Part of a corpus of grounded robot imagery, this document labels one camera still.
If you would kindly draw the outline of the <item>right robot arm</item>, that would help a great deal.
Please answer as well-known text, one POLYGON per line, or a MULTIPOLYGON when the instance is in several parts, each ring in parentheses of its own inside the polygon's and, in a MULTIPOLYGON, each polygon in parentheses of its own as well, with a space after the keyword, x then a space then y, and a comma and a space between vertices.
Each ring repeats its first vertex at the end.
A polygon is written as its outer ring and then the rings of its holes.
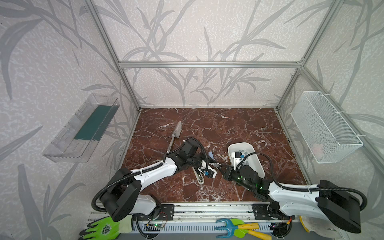
POLYGON ((330 181, 318 185, 287 185, 261 178, 241 160, 237 166, 216 164, 223 178, 242 186, 261 201, 269 202, 268 212, 277 216, 303 216, 331 222, 346 232, 361 233, 361 211, 368 199, 359 190, 342 188, 330 181))

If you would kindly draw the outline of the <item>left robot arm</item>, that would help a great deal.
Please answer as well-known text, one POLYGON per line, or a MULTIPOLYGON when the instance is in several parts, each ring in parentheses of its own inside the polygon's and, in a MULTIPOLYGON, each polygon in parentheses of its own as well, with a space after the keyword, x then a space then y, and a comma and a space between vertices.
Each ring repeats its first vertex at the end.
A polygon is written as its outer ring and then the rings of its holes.
POLYGON ((160 201, 152 195, 142 195, 142 190, 189 168, 206 178, 215 178, 217 171, 210 166, 212 160, 199 140, 187 138, 178 148, 166 152, 159 162, 131 171, 118 170, 96 193, 91 206, 97 212, 108 213, 114 222, 128 215, 157 217, 161 212, 160 201))

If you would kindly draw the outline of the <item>white plastic tray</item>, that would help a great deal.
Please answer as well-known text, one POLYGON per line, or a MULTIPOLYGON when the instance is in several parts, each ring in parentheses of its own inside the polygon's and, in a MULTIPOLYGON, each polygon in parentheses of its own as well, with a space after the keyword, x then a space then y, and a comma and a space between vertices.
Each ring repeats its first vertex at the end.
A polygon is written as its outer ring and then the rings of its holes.
MULTIPOLYGON (((254 147, 251 144, 245 143, 245 142, 232 144, 228 147, 229 159, 230 159, 231 165, 234 168, 236 168, 236 166, 241 162, 241 160, 246 155, 248 155, 250 153, 254 153, 254 152, 255 152, 254 147), (240 152, 243 157, 242 158, 241 157, 235 157, 236 152, 240 152)), ((259 177, 261 177, 261 178, 265 177, 264 169, 263 169, 262 164, 261 164, 257 155, 252 155, 252 156, 248 157, 245 160, 244 165, 250 166, 254 171, 256 171, 258 173, 259 177)))

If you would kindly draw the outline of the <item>metal garden trowel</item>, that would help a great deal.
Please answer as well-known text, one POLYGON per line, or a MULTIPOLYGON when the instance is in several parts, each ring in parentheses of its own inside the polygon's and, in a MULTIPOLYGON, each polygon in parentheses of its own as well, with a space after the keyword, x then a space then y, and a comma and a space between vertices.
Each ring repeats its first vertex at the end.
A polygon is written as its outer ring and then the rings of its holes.
POLYGON ((178 139, 180 137, 181 131, 182 131, 182 122, 179 121, 177 123, 176 127, 174 128, 173 133, 172 133, 172 138, 171 138, 171 141, 168 145, 166 154, 169 154, 171 152, 174 140, 175 140, 175 138, 178 139))

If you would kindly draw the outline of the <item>teal toy garden rake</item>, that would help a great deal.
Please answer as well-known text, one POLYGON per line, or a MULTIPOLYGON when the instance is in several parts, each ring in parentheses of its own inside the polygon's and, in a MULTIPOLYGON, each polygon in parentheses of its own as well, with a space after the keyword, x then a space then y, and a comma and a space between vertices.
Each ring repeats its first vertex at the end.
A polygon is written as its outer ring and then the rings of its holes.
POLYGON ((217 239, 224 239, 230 237, 243 238, 251 230, 258 230, 260 225, 258 223, 245 224, 242 220, 238 219, 219 219, 216 224, 224 223, 224 226, 215 227, 217 231, 225 231, 226 234, 216 236, 217 239))

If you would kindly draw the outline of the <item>green toy garden shovel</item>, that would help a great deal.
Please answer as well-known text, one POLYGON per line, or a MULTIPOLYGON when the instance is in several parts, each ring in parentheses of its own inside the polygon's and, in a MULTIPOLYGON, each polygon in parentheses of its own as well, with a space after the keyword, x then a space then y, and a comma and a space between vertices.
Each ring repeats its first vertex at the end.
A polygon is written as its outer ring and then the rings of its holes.
POLYGON ((261 233, 258 231, 260 228, 258 223, 250 223, 245 224, 244 221, 239 219, 231 219, 231 222, 234 226, 238 227, 240 225, 245 225, 245 227, 239 227, 234 230, 234 236, 237 238, 244 238, 246 234, 257 237, 261 240, 271 240, 272 237, 270 235, 261 233))

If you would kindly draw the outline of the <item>white work glove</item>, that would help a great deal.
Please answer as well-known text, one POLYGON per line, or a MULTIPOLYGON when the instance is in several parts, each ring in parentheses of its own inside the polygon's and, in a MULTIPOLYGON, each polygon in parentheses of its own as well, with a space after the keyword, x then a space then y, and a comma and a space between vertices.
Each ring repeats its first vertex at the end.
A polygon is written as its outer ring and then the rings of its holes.
POLYGON ((299 219, 307 233, 314 232, 324 238, 335 240, 342 238, 341 234, 337 231, 337 227, 329 221, 302 216, 299 216, 299 219))

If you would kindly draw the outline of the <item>green work glove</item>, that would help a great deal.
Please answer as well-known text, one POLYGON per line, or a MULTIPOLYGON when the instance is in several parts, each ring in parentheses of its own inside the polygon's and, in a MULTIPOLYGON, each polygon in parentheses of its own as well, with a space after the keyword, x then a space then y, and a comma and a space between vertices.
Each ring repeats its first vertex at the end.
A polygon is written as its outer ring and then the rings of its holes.
POLYGON ((120 234, 132 231, 131 215, 119 222, 114 222, 111 217, 105 217, 87 224, 87 228, 79 233, 79 240, 115 240, 120 234))

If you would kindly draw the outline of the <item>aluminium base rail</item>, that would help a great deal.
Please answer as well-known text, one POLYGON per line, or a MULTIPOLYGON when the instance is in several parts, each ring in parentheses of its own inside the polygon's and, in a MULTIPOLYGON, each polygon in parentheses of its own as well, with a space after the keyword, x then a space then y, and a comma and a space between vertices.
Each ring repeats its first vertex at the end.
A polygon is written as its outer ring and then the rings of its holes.
MULTIPOLYGON (((145 238, 154 239, 159 234, 224 234, 215 227, 219 219, 239 219, 248 223, 258 223, 261 233, 285 237, 292 227, 294 218, 273 217, 268 213, 268 203, 261 202, 224 202, 224 203, 173 203, 164 204, 157 217, 133 215, 133 231, 128 234, 143 234, 145 238)), ((94 212, 89 223, 109 217, 94 212)))

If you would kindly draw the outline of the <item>clear acrylic wall shelf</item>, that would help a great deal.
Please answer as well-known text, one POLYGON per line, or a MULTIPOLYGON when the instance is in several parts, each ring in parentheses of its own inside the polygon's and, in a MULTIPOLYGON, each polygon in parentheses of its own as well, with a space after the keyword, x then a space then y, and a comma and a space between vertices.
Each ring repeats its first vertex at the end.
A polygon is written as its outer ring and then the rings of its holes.
POLYGON ((55 163, 86 163, 120 107, 117 97, 90 94, 43 151, 55 163))

